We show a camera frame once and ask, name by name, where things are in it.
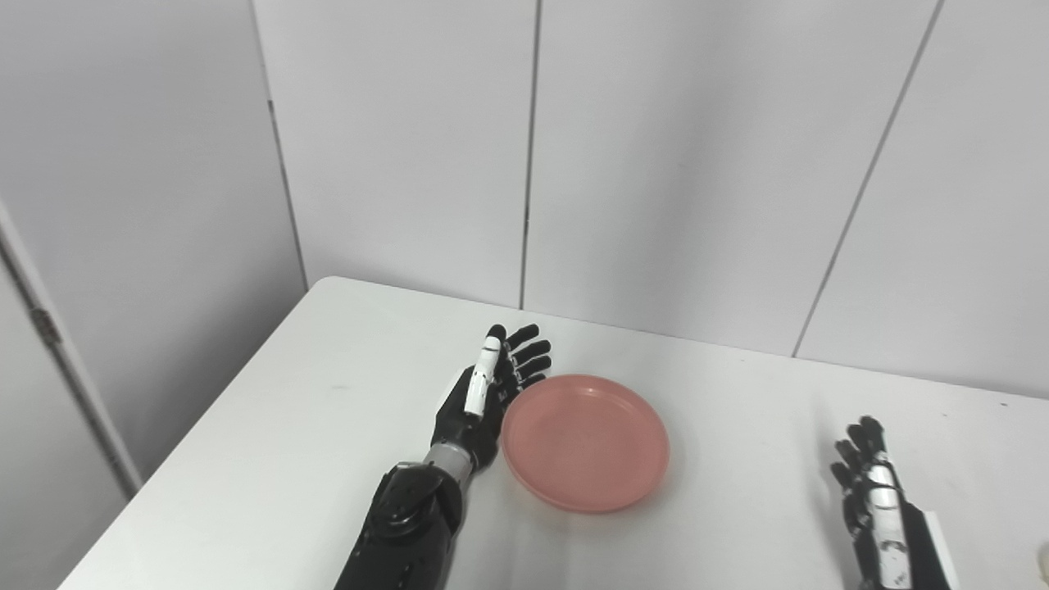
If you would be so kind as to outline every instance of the white wall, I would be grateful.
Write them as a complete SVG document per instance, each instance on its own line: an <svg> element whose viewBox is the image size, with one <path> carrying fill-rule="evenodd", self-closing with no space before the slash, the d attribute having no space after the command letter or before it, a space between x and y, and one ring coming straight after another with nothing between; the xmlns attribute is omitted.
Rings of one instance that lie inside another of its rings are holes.
<svg viewBox="0 0 1049 590"><path fill-rule="evenodd" d="M517 305L534 0L255 0L309 281Z"/></svg>
<svg viewBox="0 0 1049 590"><path fill-rule="evenodd" d="M800 356L1049 398L1047 30L944 4Z"/></svg>
<svg viewBox="0 0 1049 590"><path fill-rule="evenodd" d="M526 309L791 354L933 6L544 2Z"/></svg>
<svg viewBox="0 0 1049 590"><path fill-rule="evenodd" d="M0 588L57 587L123 506L0 265Z"/></svg>
<svg viewBox="0 0 1049 590"><path fill-rule="evenodd" d="M545 0L528 203L534 0L255 3L311 281L791 354L936 1ZM1045 8L946 6L799 354L1049 395Z"/></svg>
<svg viewBox="0 0 1049 590"><path fill-rule="evenodd" d="M0 4L0 199L148 475L303 292L248 0Z"/></svg>

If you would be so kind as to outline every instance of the metal hinge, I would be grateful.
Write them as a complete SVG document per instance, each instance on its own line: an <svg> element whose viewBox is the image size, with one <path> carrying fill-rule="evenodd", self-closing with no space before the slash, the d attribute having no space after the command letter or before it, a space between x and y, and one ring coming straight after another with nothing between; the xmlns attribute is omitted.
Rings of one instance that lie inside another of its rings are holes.
<svg viewBox="0 0 1049 590"><path fill-rule="evenodd" d="M47 313L47 310L34 308L29 310L29 317L33 319L33 325L37 326L40 337L44 339L45 344L49 346L62 341L59 329L55 325L55 320L51 319L51 314Z"/></svg>

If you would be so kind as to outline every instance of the white table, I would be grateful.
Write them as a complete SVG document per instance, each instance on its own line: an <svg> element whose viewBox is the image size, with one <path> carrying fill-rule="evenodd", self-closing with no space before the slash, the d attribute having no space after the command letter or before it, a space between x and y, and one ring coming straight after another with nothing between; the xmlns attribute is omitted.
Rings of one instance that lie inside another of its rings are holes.
<svg viewBox="0 0 1049 590"><path fill-rule="evenodd" d="M380 477L426 452L493 322L535 321L554 373L615 379L670 436L623 512L548 507L502 459L472 483L449 590L855 588L827 465L881 420L968 589L1043 588L1049 401L789 359L340 278L244 366L63 590L329 590Z"/></svg>

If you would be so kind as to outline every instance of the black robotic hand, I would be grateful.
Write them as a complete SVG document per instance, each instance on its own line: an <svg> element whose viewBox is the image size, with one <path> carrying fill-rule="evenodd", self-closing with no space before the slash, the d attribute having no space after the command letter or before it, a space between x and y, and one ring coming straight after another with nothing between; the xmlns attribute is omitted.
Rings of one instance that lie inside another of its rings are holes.
<svg viewBox="0 0 1049 590"><path fill-rule="evenodd" d="M477 363L463 371L437 410L430 451L400 463L379 483L335 590L434 590L463 523L463 486L492 463L507 406L550 368L539 328L507 337L493 325Z"/></svg>
<svg viewBox="0 0 1049 590"><path fill-rule="evenodd" d="M527 342L539 336L539 326L526 325L506 336L501 325L493 325L488 332L486 343L492 338L498 340L497 352L493 352L494 366L491 374L481 375L478 365L463 371L448 399L437 412L436 424L430 444L448 443L468 454L473 471L492 464L498 450L497 440L502 429L502 417L510 402L514 401L526 387L545 378L543 371L550 368L550 341ZM484 352L478 364L484 361ZM484 410L478 416L466 409L471 382L488 378L490 383L483 403Z"/></svg>
<svg viewBox="0 0 1049 590"><path fill-rule="evenodd" d="M861 590L957 590L956 574L935 517L906 501L881 424L864 416L834 447L845 526L853 538Z"/></svg>

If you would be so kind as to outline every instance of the pink plate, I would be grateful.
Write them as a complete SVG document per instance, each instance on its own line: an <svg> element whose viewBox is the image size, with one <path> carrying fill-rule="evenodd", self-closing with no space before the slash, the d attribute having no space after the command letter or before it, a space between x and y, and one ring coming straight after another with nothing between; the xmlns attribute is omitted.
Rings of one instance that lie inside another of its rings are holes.
<svg viewBox="0 0 1049 590"><path fill-rule="evenodd" d="M502 451L521 484L573 512L611 512L659 487L670 444L659 416L626 387L590 375L551 377L510 404Z"/></svg>

